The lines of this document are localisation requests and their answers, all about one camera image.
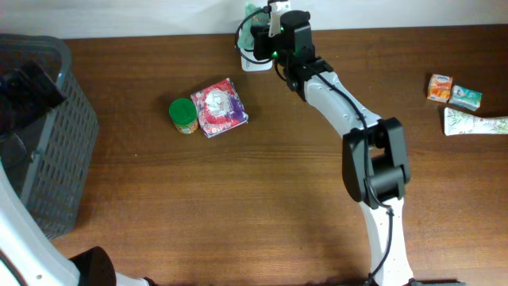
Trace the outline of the pink purple tissue pack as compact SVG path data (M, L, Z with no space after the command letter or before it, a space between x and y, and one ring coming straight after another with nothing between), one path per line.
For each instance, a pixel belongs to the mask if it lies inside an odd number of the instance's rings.
M212 138L248 122L248 114L230 78L190 96L198 113L198 123Z

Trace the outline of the teal wet wipes pack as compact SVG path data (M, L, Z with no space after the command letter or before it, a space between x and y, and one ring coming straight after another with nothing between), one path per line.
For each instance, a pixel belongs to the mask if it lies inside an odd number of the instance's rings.
M245 3L245 16L249 16L255 13L257 10L262 10L261 6L257 6L251 2ZM253 27L262 27L268 25L270 23L269 14L265 12L260 12L259 14L251 17L243 24L243 28L240 31L240 36L238 40L238 47L244 50L253 50L254 49L254 36L252 35L251 28Z

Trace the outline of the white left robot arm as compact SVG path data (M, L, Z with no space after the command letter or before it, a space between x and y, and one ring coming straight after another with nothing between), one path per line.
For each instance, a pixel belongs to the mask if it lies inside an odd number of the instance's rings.
M1 168L1 261L2 278L19 285L130 285L154 286L145 278L132 278L114 270L101 247L70 259L44 236L17 197Z

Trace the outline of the green lid jar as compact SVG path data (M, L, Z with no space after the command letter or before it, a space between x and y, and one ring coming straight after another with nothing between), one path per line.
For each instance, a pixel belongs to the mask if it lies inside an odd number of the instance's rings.
M190 134L198 129L198 115L189 99L176 99L169 107L169 114L180 133Z

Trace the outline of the orange tissue pack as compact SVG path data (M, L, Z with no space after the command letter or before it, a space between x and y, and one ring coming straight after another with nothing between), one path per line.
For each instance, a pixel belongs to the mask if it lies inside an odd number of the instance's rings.
M451 96L453 78L446 75L432 74L429 80L427 99L446 103Z

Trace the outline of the white floral cream tube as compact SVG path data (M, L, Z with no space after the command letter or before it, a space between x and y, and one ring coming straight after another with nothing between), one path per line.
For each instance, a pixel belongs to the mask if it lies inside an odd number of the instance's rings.
M444 134L507 134L507 117L481 118L445 107Z

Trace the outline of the small teal tissue pack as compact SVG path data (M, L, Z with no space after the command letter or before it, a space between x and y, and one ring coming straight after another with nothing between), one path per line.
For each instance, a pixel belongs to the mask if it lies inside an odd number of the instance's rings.
M454 85L448 102L456 106L476 111L481 107L481 99L482 94L480 92Z

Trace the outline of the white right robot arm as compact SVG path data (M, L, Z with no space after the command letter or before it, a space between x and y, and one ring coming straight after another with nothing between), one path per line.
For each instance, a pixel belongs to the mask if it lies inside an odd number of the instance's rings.
M410 285L402 210L410 166L401 122L364 107L337 73L315 53L310 14L286 2L270 2L259 13L269 22L253 28L252 62L272 60L288 88L317 109L342 140L342 178L363 212L371 250L367 285Z

